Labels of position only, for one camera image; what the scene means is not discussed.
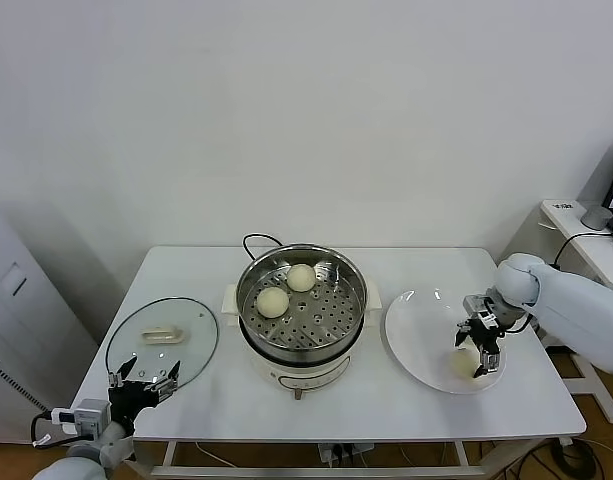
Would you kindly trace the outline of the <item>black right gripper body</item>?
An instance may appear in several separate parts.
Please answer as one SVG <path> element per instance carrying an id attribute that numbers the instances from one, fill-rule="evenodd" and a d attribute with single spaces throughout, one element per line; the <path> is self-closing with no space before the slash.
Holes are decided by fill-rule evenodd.
<path id="1" fill-rule="evenodd" d="M 472 340 L 478 349 L 481 347 L 485 347 L 489 350 L 499 349 L 497 339 L 502 338 L 504 332 L 497 324 L 488 328 L 480 320 L 469 318 L 458 325 L 458 330 L 462 327 L 470 328 L 470 335 L 468 338 Z"/>

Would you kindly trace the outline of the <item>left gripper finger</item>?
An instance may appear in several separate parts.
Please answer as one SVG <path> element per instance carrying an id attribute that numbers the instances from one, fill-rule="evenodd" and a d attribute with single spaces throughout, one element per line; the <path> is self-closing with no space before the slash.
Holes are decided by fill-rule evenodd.
<path id="1" fill-rule="evenodd" d="M 146 391 L 158 401 L 165 401 L 178 389 L 180 362 L 177 361 L 166 377 L 152 383 Z"/>
<path id="2" fill-rule="evenodd" d="M 130 374 L 133 369 L 135 363 L 137 362 L 137 357 L 132 356 L 128 361 L 124 362 L 116 372 L 110 372 L 108 374 L 109 387 L 110 388 L 120 388 L 123 386 L 124 381 Z"/>

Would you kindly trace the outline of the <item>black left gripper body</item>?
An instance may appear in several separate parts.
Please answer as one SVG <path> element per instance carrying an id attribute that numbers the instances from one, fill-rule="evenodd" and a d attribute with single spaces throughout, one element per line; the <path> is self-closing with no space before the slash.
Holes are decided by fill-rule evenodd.
<path id="1" fill-rule="evenodd" d="M 149 383 L 126 381 L 121 386 L 109 388 L 109 402 L 111 420 L 124 430 L 134 430 L 134 422 L 139 413 L 143 409 L 156 407 L 159 394 Z"/>

